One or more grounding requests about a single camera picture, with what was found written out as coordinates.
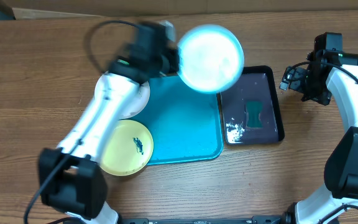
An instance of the yellow plate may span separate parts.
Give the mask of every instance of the yellow plate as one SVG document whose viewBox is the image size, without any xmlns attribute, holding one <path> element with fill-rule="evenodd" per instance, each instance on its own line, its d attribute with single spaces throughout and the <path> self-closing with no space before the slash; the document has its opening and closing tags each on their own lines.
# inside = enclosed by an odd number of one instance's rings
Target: yellow plate
<svg viewBox="0 0 358 224">
<path fill-rule="evenodd" d="M 152 157 L 150 131 L 139 122 L 118 122 L 106 145 L 100 167 L 109 174 L 125 176 L 141 170 Z"/>
</svg>

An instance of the blue plastic tray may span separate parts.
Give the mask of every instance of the blue plastic tray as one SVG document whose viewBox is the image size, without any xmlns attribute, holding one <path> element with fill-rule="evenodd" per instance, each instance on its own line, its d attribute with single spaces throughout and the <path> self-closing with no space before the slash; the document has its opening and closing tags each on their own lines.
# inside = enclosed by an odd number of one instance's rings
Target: blue plastic tray
<svg viewBox="0 0 358 224">
<path fill-rule="evenodd" d="M 202 94 L 180 77 L 153 78 L 150 100 L 134 121 L 146 126 L 154 141 L 148 165 L 214 159 L 223 150 L 215 94 Z"/>
</svg>

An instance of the black cable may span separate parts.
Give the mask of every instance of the black cable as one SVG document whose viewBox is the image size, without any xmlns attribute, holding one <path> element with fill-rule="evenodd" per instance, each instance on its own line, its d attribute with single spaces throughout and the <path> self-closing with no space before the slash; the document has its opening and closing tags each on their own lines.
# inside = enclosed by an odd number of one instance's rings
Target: black cable
<svg viewBox="0 0 358 224">
<path fill-rule="evenodd" d="M 86 52 L 86 56 L 88 57 L 89 61 L 91 61 L 91 63 L 93 64 L 93 66 L 98 70 L 98 72 L 100 74 L 104 74 L 106 72 L 106 69 L 103 69 L 102 66 L 100 66 L 100 64 L 98 63 L 98 61 L 95 59 L 94 54 L 92 53 L 92 47 L 91 47 L 91 43 L 92 43 L 92 37 L 94 35 L 94 33 L 99 30 L 100 28 L 104 27 L 105 25 L 108 24 L 126 24 L 129 26 L 133 26 L 136 28 L 140 28 L 139 25 L 131 23 L 131 22 L 127 22 L 127 21 L 120 21 L 120 20 L 113 20 L 113 21 L 104 21 L 104 22 L 100 22 L 99 24 L 96 24 L 94 27 L 92 27 L 86 34 L 85 34 L 85 38 L 84 38 L 84 49 Z"/>
<path fill-rule="evenodd" d="M 354 209 L 358 210 L 358 206 L 343 204 L 340 207 L 338 207 L 337 209 L 335 209 L 334 211 L 332 211 L 330 214 L 326 215 L 324 218 L 320 219 L 318 224 L 323 224 L 325 221 L 330 219 L 332 216 L 334 216 L 335 214 L 337 214 L 341 210 L 345 210 L 345 212 L 347 212 L 348 208 L 354 208 Z"/>
<path fill-rule="evenodd" d="M 56 221 L 53 221 L 53 222 L 50 222 L 50 223 L 47 223 L 47 224 L 59 224 L 59 223 L 66 222 L 66 221 L 78 221 L 78 223 L 83 223 L 80 218 L 66 217 L 66 218 L 61 218 L 59 220 L 56 220 Z"/>
<path fill-rule="evenodd" d="M 70 154 L 74 152 L 74 150 L 77 148 L 77 146 L 79 145 L 79 141 L 77 141 L 77 143 L 74 145 L 74 147 L 70 150 L 70 152 L 65 155 L 65 157 L 57 164 L 57 166 L 51 171 L 51 173 L 48 175 L 48 177 L 45 179 L 45 181 L 42 183 L 42 185 L 40 186 L 40 188 L 38 189 L 38 191 L 34 194 L 34 196 L 32 197 L 29 205 L 27 206 L 25 212 L 24 212 L 24 216 L 23 216 L 23 220 L 25 224 L 28 224 L 28 218 L 29 218 L 29 213 L 31 208 L 33 207 L 35 201 L 37 201 L 38 197 L 41 195 L 41 193 L 45 190 L 45 188 L 47 187 L 47 185 L 49 184 L 49 182 L 52 180 L 52 178 L 55 177 L 56 173 L 62 168 L 62 166 L 67 162 L 67 160 L 70 158 Z"/>
<path fill-rule="evenodd" d="M 350 73 L 349 71 L 347 71 L 346 69 L 340 67 L 339 65 L 335 65 L 333 63 L 327 63 L 327 62 L 301 62 L 301 63 L 298 63 L 290 68 L 288 68 L 285 73 L 284 73 L 284 78 L 286 80 L 288 80 L 289 82 L 294 82 L 294 81 L 299 81 L 303 78 L 298 78 L 298 79 L 294 79 L 294 80 L 289 80 L 287 79 L 287 75 L 290 73 L 291 70 L 294 70 L 296 67 L 299 67 L 301 65 L 327 65 L 327 66 L 330 66 L 330 67 L 334 67 L 334 68 L 337 68 L 338 70 L 344 72 L 346 75 L 349 75 L 357 84 L 358 84 L 358 78 L 355 77 L 352 73 Z"/>
</svg>

